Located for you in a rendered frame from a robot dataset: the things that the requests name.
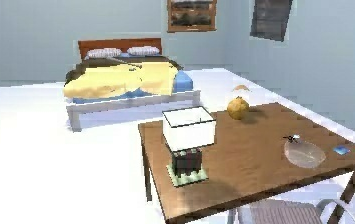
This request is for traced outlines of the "brown wooden table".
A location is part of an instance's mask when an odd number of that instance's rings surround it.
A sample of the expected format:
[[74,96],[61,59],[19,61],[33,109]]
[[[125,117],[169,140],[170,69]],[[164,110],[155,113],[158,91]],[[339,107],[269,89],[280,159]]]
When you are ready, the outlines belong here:
[[[186,224],[222,211],[345,173],[352,177],[341,199],[355,193],[355,143],[278,104],[256,106],[244,121],[216,112],[216,143],[203,149],[206,181],[176,188],[167,173],[170,154],[160,121],[139,125],[145,183],[156,187],[166,224]],[[298,134],[320,147],[325,161],[314,169],[284,155],[284,136]],[[336,146],[350,150],[345,155]]]

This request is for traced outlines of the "white square shade lamp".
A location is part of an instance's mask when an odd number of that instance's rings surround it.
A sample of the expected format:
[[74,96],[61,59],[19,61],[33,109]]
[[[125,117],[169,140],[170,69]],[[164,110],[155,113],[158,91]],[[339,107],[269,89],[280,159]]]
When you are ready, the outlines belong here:
[[203,107],[163,111],[162,134],[171,155],[166,166],[174,187],[208,178],[203,165],[203,149],[215,143],[216,119]]

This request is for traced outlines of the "bed with yellow blanket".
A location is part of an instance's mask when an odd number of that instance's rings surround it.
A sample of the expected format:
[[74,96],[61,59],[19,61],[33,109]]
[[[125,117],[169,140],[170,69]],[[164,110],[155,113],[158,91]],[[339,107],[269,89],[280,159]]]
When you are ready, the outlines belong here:
[[[154,56],[127,53],[131,47],[154,46]],[[68,72],[63,88],[70,128],[82,130],[82,114],[190,100],[200,104],[200,92],[182,85],[182,67],[165,57],[159,38],[84,40],[78,42],[81,62]],[[89,58],[93,49],[118,48],[120,56]]]

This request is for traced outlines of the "striped white pillow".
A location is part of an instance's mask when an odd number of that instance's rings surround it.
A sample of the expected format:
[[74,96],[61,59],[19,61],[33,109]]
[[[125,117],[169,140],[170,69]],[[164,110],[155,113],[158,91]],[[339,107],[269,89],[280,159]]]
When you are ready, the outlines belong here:
[[118,48],[93,49],[87,52],[89,58],[107,58],[120,56],[122,51]]
[[160,50],[154,46],[131,47],[127,53],[135,56],[154,56],[160,53]]

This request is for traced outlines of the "grey striped chair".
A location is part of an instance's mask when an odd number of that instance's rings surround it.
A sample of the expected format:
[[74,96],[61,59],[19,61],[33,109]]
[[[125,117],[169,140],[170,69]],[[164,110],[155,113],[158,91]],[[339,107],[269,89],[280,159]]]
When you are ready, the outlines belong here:
[[347,212],[355,224],[355,212],[340,199],[322,199],[316,205],[285,200],[264,199],[228,212],[227,224],[323,224],[321,215],[334,203]]

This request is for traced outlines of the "brown framed wall picture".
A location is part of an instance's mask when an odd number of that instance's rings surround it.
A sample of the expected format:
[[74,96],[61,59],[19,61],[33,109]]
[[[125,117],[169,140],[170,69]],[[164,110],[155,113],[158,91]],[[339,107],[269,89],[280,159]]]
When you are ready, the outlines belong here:
[[167,0],[168,33],[216,30],[217,0]]

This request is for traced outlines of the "dark window with blinds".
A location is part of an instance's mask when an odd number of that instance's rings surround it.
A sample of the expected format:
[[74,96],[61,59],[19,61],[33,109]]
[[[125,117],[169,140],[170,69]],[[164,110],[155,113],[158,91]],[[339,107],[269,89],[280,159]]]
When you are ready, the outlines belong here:
[[283,42],[293,0],[255,0],[250,35]]

